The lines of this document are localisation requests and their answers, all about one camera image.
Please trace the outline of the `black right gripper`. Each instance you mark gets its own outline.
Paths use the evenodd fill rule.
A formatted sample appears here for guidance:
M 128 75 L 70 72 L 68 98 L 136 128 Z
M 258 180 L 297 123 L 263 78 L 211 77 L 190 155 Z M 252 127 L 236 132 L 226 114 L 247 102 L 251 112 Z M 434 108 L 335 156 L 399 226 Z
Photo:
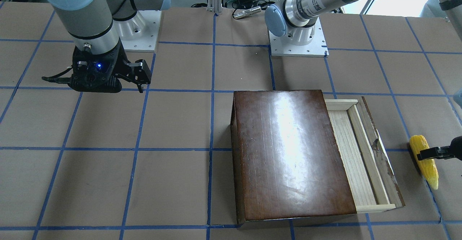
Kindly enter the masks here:
M 69 87 L 78 92 L 118 93 L 124 80 L 137 86 L 143 93 L 143 85 L 150 85 L 152 73 L 145 60 L 129 62 L 122 42 L 103 54 L 90 54 L 74 49 L 73 74 Z

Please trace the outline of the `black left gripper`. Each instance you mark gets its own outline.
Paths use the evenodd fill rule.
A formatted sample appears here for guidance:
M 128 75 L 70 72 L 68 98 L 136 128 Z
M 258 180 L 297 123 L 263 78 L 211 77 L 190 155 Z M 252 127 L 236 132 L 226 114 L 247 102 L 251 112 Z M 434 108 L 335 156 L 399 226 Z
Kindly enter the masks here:
M 419 161 L 430 159 L 447 160 L 451 159 L 452 156 L 462 160 L 462 136 L 452 139 L 449 146 L 432 147 L 421 150 L 420 153 L 417 154 L 417 159 Z

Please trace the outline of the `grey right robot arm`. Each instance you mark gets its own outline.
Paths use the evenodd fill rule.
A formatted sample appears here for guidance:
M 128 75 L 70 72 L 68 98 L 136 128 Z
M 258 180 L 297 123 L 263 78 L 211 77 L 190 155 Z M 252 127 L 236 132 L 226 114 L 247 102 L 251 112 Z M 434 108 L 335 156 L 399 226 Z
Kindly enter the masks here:
M 141 11 L 163 11 L 171 0 L 48 0 L 74 41 L 70 67 L 42 80 L 78 92 L 118 93 L 121 80 L 137 86 L 151 83 L 144 59 L 129 61 L 123 41 L 148 31 Z

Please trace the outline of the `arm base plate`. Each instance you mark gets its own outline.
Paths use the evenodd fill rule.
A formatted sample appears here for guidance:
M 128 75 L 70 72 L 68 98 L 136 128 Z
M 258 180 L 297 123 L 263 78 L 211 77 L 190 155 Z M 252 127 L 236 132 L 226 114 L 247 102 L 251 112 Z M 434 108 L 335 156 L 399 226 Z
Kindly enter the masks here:
M 319 18 L 310 20 L 313 26 L 294 28 L 289 26 L 285 36 L 275 36 L 268 32 L 273 56 L 327 57 L 328 46 Z
M 137 11 L 125 21 L 114 20 L 114 26 L 127 52 L 156 51 L 162 11 Z

